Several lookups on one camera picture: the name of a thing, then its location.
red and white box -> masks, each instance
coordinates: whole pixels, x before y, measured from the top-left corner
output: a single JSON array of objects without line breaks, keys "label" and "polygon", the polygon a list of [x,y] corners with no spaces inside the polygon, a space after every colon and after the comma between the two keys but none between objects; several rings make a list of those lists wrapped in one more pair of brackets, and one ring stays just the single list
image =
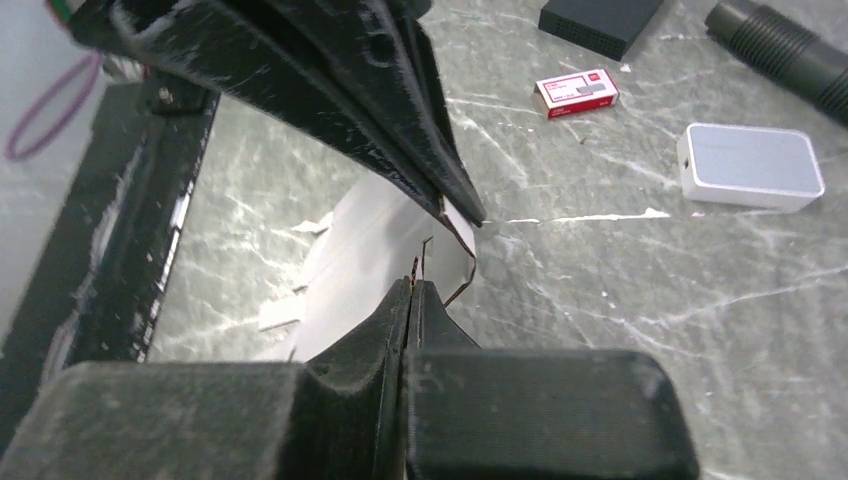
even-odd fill
[{"label": "red and white box", "polygon": [[533,97],[551,119],[615,105],[618,88],[601,68],[539,80]]}]

marble table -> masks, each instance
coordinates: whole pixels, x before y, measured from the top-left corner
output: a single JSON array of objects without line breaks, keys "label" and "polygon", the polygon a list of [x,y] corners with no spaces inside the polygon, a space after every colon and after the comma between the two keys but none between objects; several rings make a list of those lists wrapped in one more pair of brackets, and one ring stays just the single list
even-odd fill
[{"label": "marble table", "polygon": [[[540,32],[545,0],[439,0],[431,35],[459,149],[489,212],[450,307],[484,347],[628,348],[675,382],[711,480],[848,472],[848,130],[704,33],[715,0],[666,0],[623,64]],[[848,2],[768,2],[848,48]],[[536,80],[607,68],[612,109],[548,121]],[[697,204],[675,142],[692,122],[794,128],[827,193],[797,214]],[[151,360],[250,360],[317,221],[362,173],[222,102]]]}]

thin wire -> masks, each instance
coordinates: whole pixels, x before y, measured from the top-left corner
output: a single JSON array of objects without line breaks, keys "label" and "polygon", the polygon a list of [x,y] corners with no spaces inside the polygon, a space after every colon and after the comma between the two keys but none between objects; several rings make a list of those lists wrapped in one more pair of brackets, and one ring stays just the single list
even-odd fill
[{"label": "thin wire", "polygon": [[[62,115],[56,120],[47,132],[44,133],[31,145],[19,149],[18,143],[21,141],[24,133],[29,129],[30,124],[38,117],[44,108],[50,104],[62,90],[68,87],[77,77],[86,73],[88,69],[88,77],[79,94],[74,98],[73,102],[62,112]],[[24,113],[18,121],[12,134],[9,135],[9,140],[6,143],[5,156],[9,161],[22,162],[29,160],[50,145],[56,137],[71,123],[71,120],[79,113],[91,91],[94,89],[94,84],[97,81],[97,74],[100,71],[100,54],[92,53],[86,55],[82,60],[73,65],[67,72],[62,74],[50,88],[39,97],[35,103]]]}]

countertop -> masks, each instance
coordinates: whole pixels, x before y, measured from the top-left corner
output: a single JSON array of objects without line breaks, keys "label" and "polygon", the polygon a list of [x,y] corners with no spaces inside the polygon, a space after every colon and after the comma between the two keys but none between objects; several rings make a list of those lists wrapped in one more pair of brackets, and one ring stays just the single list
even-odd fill
[{"label": "countertop", "polygon": [[[441,0],[423,19],[460,153],[489,212],[451,305],[483,347],[627,348],[674,381],[705,479],[848,472],[848,131],[705,35],[714,0],[666,0],[623,63],[539,31],[544,0]],[[766,2],[848,49],[846,0]],[[535,81],[606,68],[619,103],[548,121]],[[796,214],[683,198],[692,122],[798,129],[827,193]],[[222,101],[150,359],[250,360],[353,162]]]}]

black box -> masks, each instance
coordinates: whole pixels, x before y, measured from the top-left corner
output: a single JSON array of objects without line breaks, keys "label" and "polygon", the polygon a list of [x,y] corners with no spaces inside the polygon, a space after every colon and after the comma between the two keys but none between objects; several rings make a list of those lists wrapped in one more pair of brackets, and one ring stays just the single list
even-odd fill
[{"label": "black box", "polygon": [[662,0],[548,0],[539,29],[621,60]]}]

